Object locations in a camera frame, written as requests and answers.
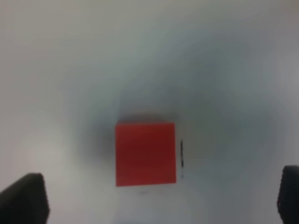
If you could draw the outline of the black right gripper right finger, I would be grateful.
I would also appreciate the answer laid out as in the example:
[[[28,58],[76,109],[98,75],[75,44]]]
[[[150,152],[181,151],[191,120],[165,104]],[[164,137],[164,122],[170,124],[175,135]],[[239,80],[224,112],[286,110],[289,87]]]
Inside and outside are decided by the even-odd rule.
[[[283,168],[277,208],[284,224],[299,223],[299,167],[296,165]]]

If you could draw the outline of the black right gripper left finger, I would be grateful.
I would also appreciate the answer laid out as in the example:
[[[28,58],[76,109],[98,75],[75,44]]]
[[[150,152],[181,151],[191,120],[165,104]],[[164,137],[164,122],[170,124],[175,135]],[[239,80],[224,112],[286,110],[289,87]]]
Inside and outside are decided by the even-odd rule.
[[[2,224],[45,224],[50,206],[44,177],[29,173],[0,192]]]

